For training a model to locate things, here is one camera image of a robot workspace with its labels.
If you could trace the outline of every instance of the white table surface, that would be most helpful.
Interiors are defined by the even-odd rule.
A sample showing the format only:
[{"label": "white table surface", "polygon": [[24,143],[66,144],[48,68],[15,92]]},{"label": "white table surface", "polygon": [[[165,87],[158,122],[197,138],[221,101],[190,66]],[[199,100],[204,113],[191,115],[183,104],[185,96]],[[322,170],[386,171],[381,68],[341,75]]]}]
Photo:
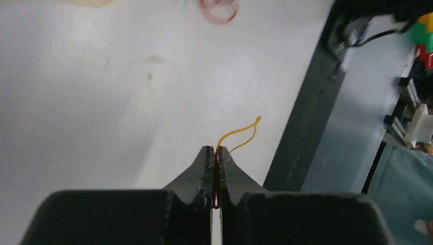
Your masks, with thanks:
[{"label": "white table surface", "polygon": [[240,0],[223,26],[191,0],[0,5],[0,243],[51,192],[163,187],[258,115],[233,157],[262,184],[332,2]]}]

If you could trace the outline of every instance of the beige object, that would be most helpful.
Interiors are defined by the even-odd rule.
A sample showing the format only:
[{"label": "beige object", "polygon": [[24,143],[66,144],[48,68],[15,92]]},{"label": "beige object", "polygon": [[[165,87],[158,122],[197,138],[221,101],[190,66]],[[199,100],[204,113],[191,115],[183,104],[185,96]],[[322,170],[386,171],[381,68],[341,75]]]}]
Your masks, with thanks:
[{"label": "beige object", "polygon": [[[32,2],[32,1],[49,1],[49,0],[0,0],[0,4],[17,3],[17,2]],[[113,2],[113,0],[53,0],[66,2],[83,7],[102,7]]]},{"label": "beige object", "polygon": [[431,144],[433,142],[433,115],[428,113],[426,104],[416,110],[411,124],[407,130],[404,142],[408,146],[416,147],[417,142]]},{"label": "beige object", "polygon": [[424,233],[424,234],[428,234],[427,231],[427,224],[425,223],[425,221],[418,219],[415,221],[414,223],[414,228],[416,231],[420,232],[420,233]]}]

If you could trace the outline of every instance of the red rubber band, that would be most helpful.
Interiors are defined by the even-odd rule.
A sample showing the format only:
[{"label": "red rubber band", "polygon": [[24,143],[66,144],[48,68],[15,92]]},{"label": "red rubber band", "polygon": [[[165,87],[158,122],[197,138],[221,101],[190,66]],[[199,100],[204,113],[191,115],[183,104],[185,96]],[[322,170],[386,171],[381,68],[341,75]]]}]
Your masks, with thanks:
[{"label": "red rubber band", "polygon": [[[239,0],[200,0],[201,10],[203,16],[211,23],[216,25],[225,25],[231,22],[237,15],[239,11]],[[210,12],[211,9],[215,8],[218,5],[230,5],[233,8],[233,15],[229,18],[220,18],[216,17],[214,14]]]}]

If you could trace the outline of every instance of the yellow rubber band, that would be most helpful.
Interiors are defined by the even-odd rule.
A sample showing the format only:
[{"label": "yellow rubber band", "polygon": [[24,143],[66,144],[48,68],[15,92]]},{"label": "yellow rubber band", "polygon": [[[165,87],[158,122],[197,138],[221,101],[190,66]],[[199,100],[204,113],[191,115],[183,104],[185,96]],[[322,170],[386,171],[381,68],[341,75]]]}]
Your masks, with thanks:
[{"label": "yellow rubber band", "polygon": [[216,158],[217,155],[218,155],[218,151],[220,150],[220,146],[221,146],[221,143],[223,143],[223,140],[225,140],[225,139],[226,139],[227,137],[229,137],[230,135],[237,134],[237,133],[240,133],[240,132],[246,131],[246,130],[248,130],[248,129],[254,127],[254,133],[253,133],[253,136],[251,136],[251,138],[250,138],[249,140],[247,140],[247,141],[245,141],[244,143],[242,143],[242,144],[236,146],[235,148],[233,148],[233,149],[230,151],[230,153],[232,153],[234,150],[236,150],[236,149],[238,149],[238,148],[240,148],[240,147],[243,147],[244,145],[248,144],[248,143],[249,143],[249,142],[254,138],[254,136],[256,135],[257,124],[260,122],[260,120],[261,120],[261,116],[258,116],[258,117],[256,118],[256,122],[253,123],[253,124],[251,124],[251,125],[249,125],[248,127],[243,128],[243,129],[238,129],[238,130],[232,131],[232,132],[230,132],[230,133],[224,135],[224,136],[223,136],[223,137],[218,141],[218,144],[216,145],[215,158]]}]

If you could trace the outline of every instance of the black cable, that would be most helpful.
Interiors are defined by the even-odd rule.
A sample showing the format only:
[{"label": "black cable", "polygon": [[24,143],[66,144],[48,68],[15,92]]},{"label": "black cable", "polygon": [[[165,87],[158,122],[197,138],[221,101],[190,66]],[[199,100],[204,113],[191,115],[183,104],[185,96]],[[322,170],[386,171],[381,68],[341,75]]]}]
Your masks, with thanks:
[{"label": "black cable", "polygon": [[369,37],[369,38],[367,38],[364,42],[361,42],[361,43],[355,43],[355,44],[353,44],[353,45],[350,45],[350,44],[347,44],[346,43],[346,46],[347,47],[362,47],[362,46],[364,46],[365,44],[367,44],[367,43],[369,43],[369,42],[371,42],[371,41],[373,41],[373,40],[376,40],[377,38],[381,38],[381,37],[384,37],[384,36],[387,36],[387,35],[391,35],[391,34],[394,34],[394,33],[405,33],[405,32],[407,32],[414,24],[416,23],[416,20],[415,21],[413,21],[413,20],[411,20],[411,21],[409,21],[401,30],[397,30],[397,29],[393,29],[393,30],[388,30],[388,31],[385,31],[385,32],[381,32],[381,33],[378,33],[378,34],[376,34],[376,35],[373,35],[373,36],[371,36],[371,37]]}]

